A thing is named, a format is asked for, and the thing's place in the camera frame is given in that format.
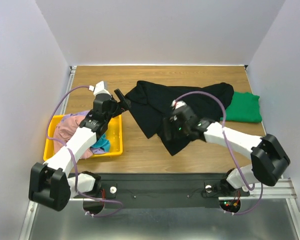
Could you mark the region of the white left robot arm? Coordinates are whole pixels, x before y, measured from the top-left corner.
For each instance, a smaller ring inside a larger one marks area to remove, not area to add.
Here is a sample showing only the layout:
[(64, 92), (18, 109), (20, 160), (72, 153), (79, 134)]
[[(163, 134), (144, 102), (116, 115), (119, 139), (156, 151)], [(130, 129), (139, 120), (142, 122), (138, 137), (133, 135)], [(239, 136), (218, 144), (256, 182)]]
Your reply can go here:
[(73, 136), (44, 163), (35, 163), (30, 170), (28, 198), (55, 211), (61, 211), (69, 200), (78, 195), (108, 203), (105, 190), (102, 189), (101, 177), (96, 173), (75, 173), (69, 177), (71, 170), (77, 170), (77, 162), (93, 144), (108, 130), (111, 119), (128, 111), (130, 101), (120, 89), (115, 89), (114, 97), (105, 87), (89, 86), (95, 99), (93, 108), (80, 122)]

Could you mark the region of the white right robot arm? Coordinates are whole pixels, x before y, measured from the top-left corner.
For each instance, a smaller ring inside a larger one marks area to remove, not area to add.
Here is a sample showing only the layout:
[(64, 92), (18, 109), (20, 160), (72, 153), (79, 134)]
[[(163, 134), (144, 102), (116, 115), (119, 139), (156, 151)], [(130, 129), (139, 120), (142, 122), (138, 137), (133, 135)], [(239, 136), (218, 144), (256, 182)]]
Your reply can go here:
[(257, 183), (273, 187), (291, 163), (274, 135), (261, 137), (223, 127), (213, 119), (199, 118), (185, 104), (177, 104), (172, 114), (163, 119), (163, 133), (169, 142), (183, 137), (190, 141), (201, 140), (227, 147), (230, 154), (237, 152), (248, 158), (250, 164), (236, 166), (220, 181), (221, 192), (225, 195), (232, 195), (242, 187), (250, 189)]

